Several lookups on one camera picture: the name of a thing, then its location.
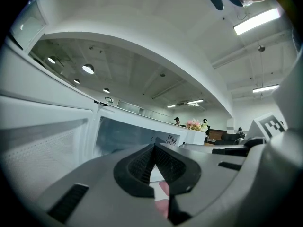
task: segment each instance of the wall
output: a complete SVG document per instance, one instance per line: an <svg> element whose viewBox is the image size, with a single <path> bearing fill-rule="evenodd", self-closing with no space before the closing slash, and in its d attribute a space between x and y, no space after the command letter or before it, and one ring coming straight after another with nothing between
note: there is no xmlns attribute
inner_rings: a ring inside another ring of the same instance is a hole
<svg viewBox="0 0 303 227"><path fill-rule="evenodd" d="M172 119L179 117L181 124L185 124L188 120L196 119L202 121L208 120L208 125L214 130L226 130L226 122L230 116L225 110L220 108L210 108L206 111L201 111L197 107L182 106L176 108Z"/></svg>
<svg viewBox="0 0 303 227"><path fill-rule="evenodd" d="M274 113L278 120L282 121L284 126L287 127L281 111L271 96L265 97L262 100L234 102L233 112L234 133L238 131L239 127L242 127L244 133L247 133L253 119L270 112ZM202 121L206 118L211 129L224 131L227 130L227 120L230 119L230 116L220 108L210 108L206 111L201 111L196 107L187 109L186 106L176 108L172 120L175 117L180 118L181 124L185 124L188 120L192 119Z"/></svg>
<svg viewBox="0 0 303 227"><path fill-rule="evenodd" d="M253 119L270 112L274 113L278 120L283 122L284 126L287 126L280 109L271 96L262 100L234 102L233 111L235 130L242 127L244 131L248 131Z"/></svg>

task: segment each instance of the glass railing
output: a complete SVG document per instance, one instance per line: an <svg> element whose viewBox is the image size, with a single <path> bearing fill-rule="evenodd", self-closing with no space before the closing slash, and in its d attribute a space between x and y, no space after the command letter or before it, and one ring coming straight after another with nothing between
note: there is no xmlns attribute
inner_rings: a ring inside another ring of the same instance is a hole
<svg viewBox="0 0 303 227"><path fill-rule="evenodd" d="M155 112L155 111L152 111L149 109L144 109L144 108L135 106L133 104L119 101L117 107L125 109L125 110L133 112L133 113L137 113L137 114L152 118L152 119L160 120L160 121L163 121L166 123L172 123L172 119L170 116L167 116L165 114L158 113L158 112Z"/></svg>

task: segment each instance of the white panel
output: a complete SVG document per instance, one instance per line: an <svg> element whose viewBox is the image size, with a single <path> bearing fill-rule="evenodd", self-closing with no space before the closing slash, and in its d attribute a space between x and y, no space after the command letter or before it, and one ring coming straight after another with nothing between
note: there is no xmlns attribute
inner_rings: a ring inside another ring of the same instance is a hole
<svg viewBox="0 0 303 227"><path fill-rule="evenodd" d="M85 158L91 110L0 96L0 157L13 188L34 201Z"/></svg>
<svg viewBox="0 0 303 227"><path fill-rule="evenodd" d="M10 41L0 57L0 92L46 104L95 109L93 98L43 68Z"/></svg>
<svg viewBox="0 0 303 227"><path fill-rule="evenodd" d="M185 138L185 143L193 145L204 145L206 133L189 130Z"/></svg>
<svg viewBox="0 0 303 227"><path fill-rule="evenodd" d="M283 113L289 128L302 130L303 118L303 48L294 64L294 69L281 83L279 88L273 92L277 106Z"/></svg>

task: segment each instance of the curved ceiling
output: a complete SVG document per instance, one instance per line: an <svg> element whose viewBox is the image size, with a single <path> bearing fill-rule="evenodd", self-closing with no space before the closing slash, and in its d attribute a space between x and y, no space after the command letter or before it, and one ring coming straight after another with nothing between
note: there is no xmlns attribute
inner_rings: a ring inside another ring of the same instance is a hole
<svg viewBox="0 0 303 227"><path fill-rule="evenodd" d="M230 115L232 99L253 97L252 88L281 81L295 59L286 16L240 36L233 30L245 16L271 8L283 14L275 0L246 9L224 1L223 11L209 0L37 1L48 24L46 38L86 32L119 38L123 48L128 46L123 41L137 45L138 54L146 48L153 53L149 59L157 57L160 65L181 77L187 75L186 80L213 95ZM258 43L266 46L261 55Z"/></svg>
<svg viewBox="0 0 303 227"><path fill-rule="evenodd" d="M216 104L215 98L207 96L154 60L119 46L100 42L109 38L94 35L92 40L81 39L90 36L85 33L68 33L66 36L71 38L38 41L31 55L34 54L47 63L51 70L64 76L70 83L79 79L82 87L96 91L108 87L111 95L126 102L129 102L130 95L127 89L130 89L133 94L145 95L165 108L201 98L204 99L203 107ZM50 54L58 58L58 63L52 64L47 60ZM94 66L93 75L82 69L87 63Z"/></svg>

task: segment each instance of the white ceiling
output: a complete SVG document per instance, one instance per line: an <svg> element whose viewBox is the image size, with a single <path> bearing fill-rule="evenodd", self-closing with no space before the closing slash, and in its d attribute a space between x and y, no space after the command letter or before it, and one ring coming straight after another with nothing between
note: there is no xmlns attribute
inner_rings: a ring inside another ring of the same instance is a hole
<svg viewBox="0 0 303 227"><path fill-rule="evenodd" d="M222 77L226 83L233 100L268 96L270 93L254 95L252 89L280 83L296 58L291 39L291 24L275 0L254 3L245 9L224 0L223 11L216 10L209 0L70 0L68 2L64 0L64 2L74 4L73 9L70 10L73 12L80 8L93 10L119 6L125 11L133 9L133 13L165 20L181 31L192 42L195 49L205 53L214 70L219 73L218 77ZM279 9L281 18L236 35L233 26L272 8ZM266 47L261 54L257 51L259 44ZM63 64L69 64L72 70L67 78L70 81L74 77L85 81L87 75L83 73L81 66L89 61L96 69L94 80L132 88L138 93L154 98L161 105L205 97L203 92L190 83L182 82L182 78L177 73L131 51L103 42L73 39L43 40L38 42L33 51L41 59L47 57L51 51ZM166 77L160 77L161 73L165 73ZM89 84L89 81L86 86L95 88L93 83Z"/></svg>
<svg viewBox="0 0 303 227"><path fill-rule="evenodd" d="M81 39L41 40L32 49L39 59L70 83L79 79L81 86L102 91L113 85L130 88L152 98L162 106L204 98L205 95L169 69L131 51L103 42ZM60 62L52 64L54 55ZM82 66L94 66L93 75Z"/></svg>

